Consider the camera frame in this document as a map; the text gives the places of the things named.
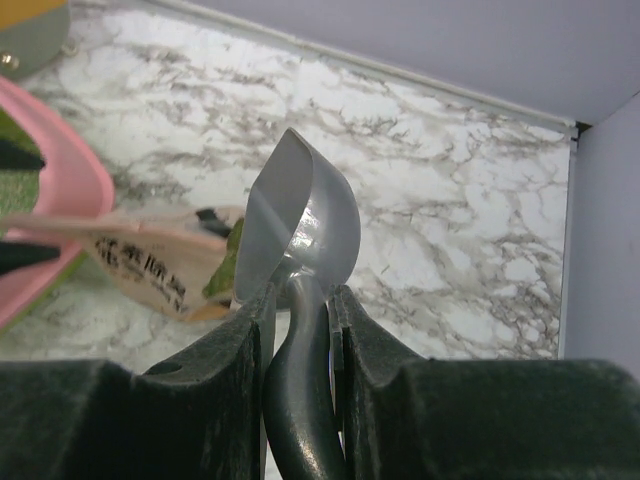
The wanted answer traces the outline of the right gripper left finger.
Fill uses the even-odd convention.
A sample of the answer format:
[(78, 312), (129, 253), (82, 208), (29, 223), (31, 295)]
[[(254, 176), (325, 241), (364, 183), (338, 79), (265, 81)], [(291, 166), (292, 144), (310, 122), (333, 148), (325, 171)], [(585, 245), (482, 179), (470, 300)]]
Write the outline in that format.
[(107, 360), (1, 366), (5, 479), (260, 479), (276, 299), (135, 374)]

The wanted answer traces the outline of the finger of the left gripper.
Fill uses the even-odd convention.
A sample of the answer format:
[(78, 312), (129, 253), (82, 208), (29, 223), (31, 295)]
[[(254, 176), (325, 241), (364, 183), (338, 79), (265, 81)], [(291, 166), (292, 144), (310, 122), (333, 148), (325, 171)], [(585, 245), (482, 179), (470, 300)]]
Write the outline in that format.
[(0, 169), (6, 171), (40, 171), (45, 162), (38, 153), (25, 150), (19, 145), (2, 139), (0, 141)]
[(0, 274), (56, 260), (58, 248), (28, 242), (2, 241), (0, 244)]

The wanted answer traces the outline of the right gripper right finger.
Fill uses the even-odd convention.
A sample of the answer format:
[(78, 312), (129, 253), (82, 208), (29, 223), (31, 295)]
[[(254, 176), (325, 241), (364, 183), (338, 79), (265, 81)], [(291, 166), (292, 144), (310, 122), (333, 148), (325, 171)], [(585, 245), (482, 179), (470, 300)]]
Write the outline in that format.
[(594, 360), (417, 355), (335, 287), (354, 479), (635, 479), (639, 385)]

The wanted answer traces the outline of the beige cat litter bag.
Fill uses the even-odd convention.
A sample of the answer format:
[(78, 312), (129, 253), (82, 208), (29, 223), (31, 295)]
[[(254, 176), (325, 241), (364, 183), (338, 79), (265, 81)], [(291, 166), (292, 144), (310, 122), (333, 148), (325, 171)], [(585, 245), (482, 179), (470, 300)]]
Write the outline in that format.
[(113, 211), (98, 218), (12, 213), (4, 227), (78, 243), (122, 293), (178, 321), (222, 319), (238, 309), (233, 283), (245, 210)]

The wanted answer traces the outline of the metal litter scoop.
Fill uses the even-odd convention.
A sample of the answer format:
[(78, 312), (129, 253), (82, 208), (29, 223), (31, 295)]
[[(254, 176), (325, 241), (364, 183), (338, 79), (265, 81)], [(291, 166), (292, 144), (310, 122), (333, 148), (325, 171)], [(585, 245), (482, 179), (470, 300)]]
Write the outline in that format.
[(330, 389), (326, 302), (356, 264), (361, 223), (344, 175), (287, 129), (254, 181), (244, 218), (234, 297), (272, 284), (289, 330), (270, 361), (263, 418), (285, 479), (344, 479), (347, 468)]

